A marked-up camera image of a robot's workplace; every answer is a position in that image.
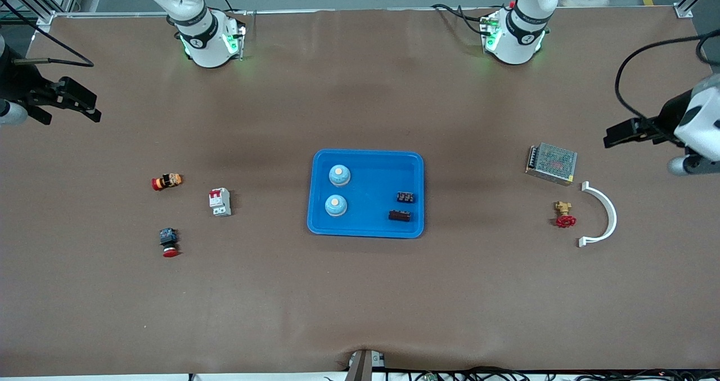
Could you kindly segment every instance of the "brown table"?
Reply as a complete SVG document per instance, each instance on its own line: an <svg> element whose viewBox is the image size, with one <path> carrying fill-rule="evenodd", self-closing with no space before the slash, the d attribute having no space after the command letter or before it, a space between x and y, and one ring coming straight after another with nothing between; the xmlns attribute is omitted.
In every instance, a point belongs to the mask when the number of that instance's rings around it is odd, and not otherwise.
<svg viewBox="0 0 720 381"><path fill-rule="evenodd" d="M718 176L669 175L671 145L602 147L631 116L620 61L689 20L558 10L523 66L431 11L248 21L246 60L218 70L187 61L164 19L53 22L97 66L41 70L95 91L103 119L2 129L0 374L337 370L357 348L418 369L720 366ZM708 74L692 43L657 48L623 92L655 115ZM578 184L613 200L609 239L577 248L604 231L601 204L523 173L540 142L577 151ZM310 233L325 147L420 153L424 234ZM152 191L170 172L185 183ZM232 217L212 217L218 186ZM558 200L577 226L551 226ZM164 227L181 257L161 257Z"/></svg>

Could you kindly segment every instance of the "small black component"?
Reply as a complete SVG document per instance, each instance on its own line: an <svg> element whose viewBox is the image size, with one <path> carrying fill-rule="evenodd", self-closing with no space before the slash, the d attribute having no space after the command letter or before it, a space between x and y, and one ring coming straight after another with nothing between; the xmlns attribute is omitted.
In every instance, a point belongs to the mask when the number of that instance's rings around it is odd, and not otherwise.
<svg viewBox="0 0 720 381"><path fill-rule="evenodd" d="M389 212L388 219L393 220L393 221L409 222L410 221L410 213L408 211L395 211L393 209Z"/></svg>
<svg viewBox="0 0 720 381"><path fill-rule="evenodd" d="M415 197L412 196L412 193L399 192L398 193L398 202L412 203L412 202L415 202Z"/></svg>

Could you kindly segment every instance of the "blue plastic tray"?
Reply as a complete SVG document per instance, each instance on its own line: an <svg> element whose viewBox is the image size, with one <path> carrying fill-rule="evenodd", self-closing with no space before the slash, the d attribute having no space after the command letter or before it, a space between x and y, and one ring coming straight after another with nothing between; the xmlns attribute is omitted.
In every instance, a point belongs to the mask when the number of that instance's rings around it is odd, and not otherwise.
<svg viewBox="0 0 720 381"><path fill-rule="evenodd" d="M327 178L332 166L350 170L350 182L335 187ZM415 202L398 202L399 191L411 192ZM339 194L348 202L340 217L325 210L327 197ZM408 211L411 221L388 219L391 209ZM400 237L412 239L425 229L425 163L414 152L323 149L313 159L308 228L319 235Z"/></svg>

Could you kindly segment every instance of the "red knob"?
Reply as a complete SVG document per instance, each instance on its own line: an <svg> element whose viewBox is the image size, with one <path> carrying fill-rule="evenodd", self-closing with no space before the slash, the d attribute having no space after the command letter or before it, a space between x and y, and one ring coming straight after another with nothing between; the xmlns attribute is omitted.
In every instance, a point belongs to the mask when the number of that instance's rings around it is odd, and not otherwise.
<svg viewBox="0 0 720 381"><path fill-rule="evenodd" d="M577 223L578 220L573 215L562 215L555 220L555 224L558 227L571 227Z"/></svg>

